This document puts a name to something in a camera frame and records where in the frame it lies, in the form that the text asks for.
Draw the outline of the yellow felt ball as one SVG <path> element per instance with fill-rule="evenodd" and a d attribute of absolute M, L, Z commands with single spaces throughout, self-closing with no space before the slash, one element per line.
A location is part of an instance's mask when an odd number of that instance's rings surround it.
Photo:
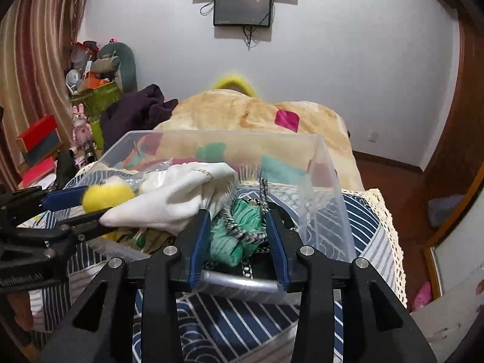
<path fill-rule="evenodd" d="M 86 213 L 116 207 L 135 197 L 135 192 L 121 177 L 113 176 L 101 185 L 89 187 L 81 205 Z"/>

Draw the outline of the floral yellow green scarf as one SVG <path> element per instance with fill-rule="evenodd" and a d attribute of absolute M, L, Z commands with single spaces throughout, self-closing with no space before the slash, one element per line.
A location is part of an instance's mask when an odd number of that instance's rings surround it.
<path fill-rule="evenodd" d="M 118 244 L 130 247 L 136 251 L 152 254 L 175 243 L 173 234 L 151 228 L 127 229 L 120 228 L 113 235 Z"/>

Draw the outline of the green knitted cloth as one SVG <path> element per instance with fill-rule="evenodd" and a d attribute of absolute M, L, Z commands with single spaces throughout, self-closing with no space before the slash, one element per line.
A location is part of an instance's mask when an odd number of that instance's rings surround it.
<path fill-rule="evenodd" d="M 212 221 L 208 261 L 230 268 L 238 266 L 265 242 L 263 212 L 257 200 L 236 199 L 226 204 Z"/>

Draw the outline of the white drawstring pouch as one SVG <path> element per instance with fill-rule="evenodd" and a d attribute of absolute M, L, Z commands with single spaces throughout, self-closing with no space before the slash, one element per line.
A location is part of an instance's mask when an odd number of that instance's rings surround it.
<path fill-rule="evenodd" d="M 153 228 L 178 235 L 200 210 L 214 218 L 227 201 L 236 172 L 225 162 L 172 165 L 163 184 L 141 193 L 101 218 L 107 227 Z"/>

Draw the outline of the clear plastic storage box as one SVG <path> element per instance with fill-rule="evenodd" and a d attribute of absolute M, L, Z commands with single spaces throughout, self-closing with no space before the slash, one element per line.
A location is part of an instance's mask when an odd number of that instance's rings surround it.
<path fill-rule="evenodd" d="M 260 303 L 292 303 L 276 281 L 264 211 L 281 207 L 302 242 L 349 262 L 356 248 L 328 145 L 316 134 L 221 130 L 133 131 L 84 177 L 87 212 L 109 209 L 112 240 L 145 256 L 195 212 L 212 231 L 198 290 Z"/>

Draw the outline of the red box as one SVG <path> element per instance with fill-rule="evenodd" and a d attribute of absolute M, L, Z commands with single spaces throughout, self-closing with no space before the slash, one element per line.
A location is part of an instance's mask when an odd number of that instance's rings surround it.
<path fill-rule="evenodd" d="M 56 130 L 54 115 L 46 115 L 16 138 L 17 147 L 21 152 L 29 152 Z"/>

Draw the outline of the green bottle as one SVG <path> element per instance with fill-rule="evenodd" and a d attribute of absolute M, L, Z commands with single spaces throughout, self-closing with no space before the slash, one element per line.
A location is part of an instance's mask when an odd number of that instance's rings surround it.
<path fill-rule="evenodd" d="M 98 149 L 103 150 L 103 132 L 100 125 L 100 119 L 90 119 L 90 126 L 92 129 L 93 141 L 95 142 Z"/>

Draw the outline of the green cardboard box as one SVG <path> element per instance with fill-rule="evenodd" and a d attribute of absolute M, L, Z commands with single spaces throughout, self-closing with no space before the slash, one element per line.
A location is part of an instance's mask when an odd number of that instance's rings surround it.
<path fill-rule="evenodd" d="M 70 103 L 84 105 L 84 114 L 89 119 L 97 120 L 101 114 L 113 103 L 121 99 L 121 91 L 116 82 L 106 83 L 97 89 L 89 89 L 83 93 L 70 97 Z"/>

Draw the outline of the dark purple garment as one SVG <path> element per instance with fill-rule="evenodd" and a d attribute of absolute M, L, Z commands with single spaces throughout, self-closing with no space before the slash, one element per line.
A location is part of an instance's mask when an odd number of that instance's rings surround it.
<path fill-rule="evenodd" d="M 106 152 L 128 132 L 151 130 L 169 120 L 178 104 L 177 98 L 166 100 L 154 83 L 140 91 L 124 94 L 101 114 L 103 151 Z"/>

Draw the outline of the beige patchwork blanket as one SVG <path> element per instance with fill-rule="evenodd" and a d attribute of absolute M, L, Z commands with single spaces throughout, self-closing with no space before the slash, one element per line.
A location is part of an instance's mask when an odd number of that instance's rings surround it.
<path fill-rule="evenodd" d="M 309 101 L 267 103 L 235 90 L 214 89 L 179 103 L 172 117 L 155 127 L 171 129 L 244 130 L 277 134 L 319 134 L 337 172 L 340 186 L 363 191 L 349 134 L 342 117 Z"/>

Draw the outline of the wooden wardrobe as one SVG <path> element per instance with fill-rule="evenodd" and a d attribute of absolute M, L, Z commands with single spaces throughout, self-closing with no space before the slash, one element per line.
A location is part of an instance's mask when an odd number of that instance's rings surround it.
<path fill-rule="evenodd" d="M 459 59 L 450 110 L 423 181 L 402 215 L 401 232 L 418 241 L 440 233 L 427 203 L 476 191 L 483 180 L 483 0 L 442 0 L 457 13 Z"/>

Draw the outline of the grey green plush toy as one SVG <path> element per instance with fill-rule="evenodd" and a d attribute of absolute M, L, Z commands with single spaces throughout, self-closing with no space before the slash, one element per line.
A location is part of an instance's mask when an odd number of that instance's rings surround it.
<path fill-rule="evenodd" d="M 122 93 L 138 89 L 135 55 L 124 43 L 114 42 L 101 47 L 98 58 L 91 65 L 91 71 L 97 75 L 113 77 Z"/>

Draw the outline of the striped brown curtain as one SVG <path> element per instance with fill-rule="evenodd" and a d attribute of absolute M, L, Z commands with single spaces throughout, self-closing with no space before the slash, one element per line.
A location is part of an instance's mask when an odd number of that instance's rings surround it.
<path fill-rule="evenodd" d="M 17 137 L 46 115 L 56 119 L 63 143 L 71 140 L 65 73 L 86 0 L 13 0 L 1 19 L 1 183 L 21 181 Z"/>

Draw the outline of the yellow green fuzzy hoop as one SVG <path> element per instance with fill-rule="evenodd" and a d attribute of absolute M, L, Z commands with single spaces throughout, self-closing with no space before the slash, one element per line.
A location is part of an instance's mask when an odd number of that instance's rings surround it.
<path fill-rule="evenodd" d="M 212 86 L 212 89 L 230 89 L 248 97 L 258 97 L 250 83 L 242 76 L 236 74 L 223 76 Z"/>

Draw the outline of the small black wall monitor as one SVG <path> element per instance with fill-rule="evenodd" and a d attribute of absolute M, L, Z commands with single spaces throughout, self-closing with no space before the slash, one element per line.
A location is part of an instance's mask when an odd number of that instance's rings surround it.
<path fill-rule="evenodd" d="M 268 28 L 272 22 L 273 0 L 214 0 L 214 26 Z"/>

